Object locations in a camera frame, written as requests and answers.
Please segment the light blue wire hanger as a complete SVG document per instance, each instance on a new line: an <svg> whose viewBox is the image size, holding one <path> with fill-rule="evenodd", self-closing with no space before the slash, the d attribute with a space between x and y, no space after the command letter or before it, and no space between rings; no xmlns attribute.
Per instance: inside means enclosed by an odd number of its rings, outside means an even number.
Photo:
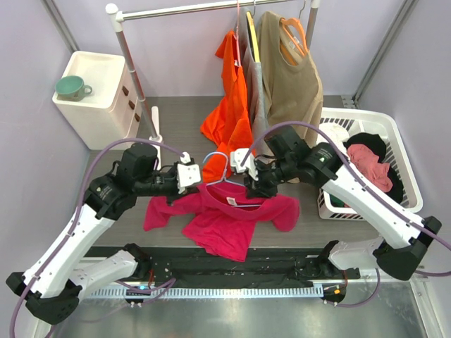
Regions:
<svg viewBox="0 0 451 338"><path fill-rule="evenodd" d="M219 183L222 183L222 182L226 182L226 183L229 183L229 184L232 184L232 185L237 185L237 186L243 187L243 184L238 183L238 182L233 182L233 181L231 181L231 180L229 180L227 178L229 159L228 159L228 156L225 153L220 152L220 151L212 151L212 152L210 152L209 154L207 154L204 157L202 163L205 164L206 161L208 159L210 159L214 155L220 155L220 156L224 157L225 165L224 165L223 173L222 173L221 178L219 180L216 180L214 182L209 182L206 185L207 186L211 186L211 185L219 184ZM235 208L253 208L253 207L260 207L260 204L242 204L242 205L233 204L233 207L235 207Z"/></svg>

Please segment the magenta t shirt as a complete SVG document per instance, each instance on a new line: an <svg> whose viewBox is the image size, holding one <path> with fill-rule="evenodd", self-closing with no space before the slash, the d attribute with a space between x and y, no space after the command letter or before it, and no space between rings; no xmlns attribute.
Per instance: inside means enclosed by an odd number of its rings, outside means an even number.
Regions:
<svg viewBox="0 0 451 338"><path fill-rule="evenodd" d="M183 235L208 254L243 262L258 222L271 222L278 231L289 232L300 215L299 201L290 196L248 199L243 186L227 182L197 188L172 204L164 196L151 198L144 231L167 226L173 216L192 214Z"/></svg>

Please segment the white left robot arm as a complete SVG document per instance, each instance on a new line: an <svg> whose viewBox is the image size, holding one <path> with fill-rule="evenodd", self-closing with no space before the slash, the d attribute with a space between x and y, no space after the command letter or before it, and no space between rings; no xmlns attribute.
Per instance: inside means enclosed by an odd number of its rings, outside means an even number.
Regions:
<svg viewBox="0 0 451 338"><path fill-rule="evenodd" d="M185 174L198 169L190 155L173 147L179 155L169 171L157 170L161 143L127 139L127 148L110 171L94 180L86 174L74 214L45 254L25 272L11 273L6 284L20 297L21 306L35 318L58 325L92 292L124 278L144 280L151 270L151 258L136 244L126 244L114 255L85 269L76 266L100 236L141 196L182 196L190 180Z"/></svg>

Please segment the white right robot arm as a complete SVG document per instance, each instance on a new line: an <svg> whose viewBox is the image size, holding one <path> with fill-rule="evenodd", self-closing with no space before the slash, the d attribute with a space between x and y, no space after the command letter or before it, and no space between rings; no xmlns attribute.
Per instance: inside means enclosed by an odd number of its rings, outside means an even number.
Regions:
<svg viewBox="0 0 451 338"><path fill-rule="evenodd" d="M437 218L422 218L393 201L366 179L331 139L309 147L295 126L295 121L279 123L258 138L273 154L268 163L253 156L256 144L252 144L231 152L230 167L245 174L248 198L271 198L278 185L297 178L344 201L378 232L377 238L362 242L330 242L318 261L324 277L336 277L350 268L378 268L407 281L421 273L420 263L432 242L450 247L438 236L441 223Z"/></svg>

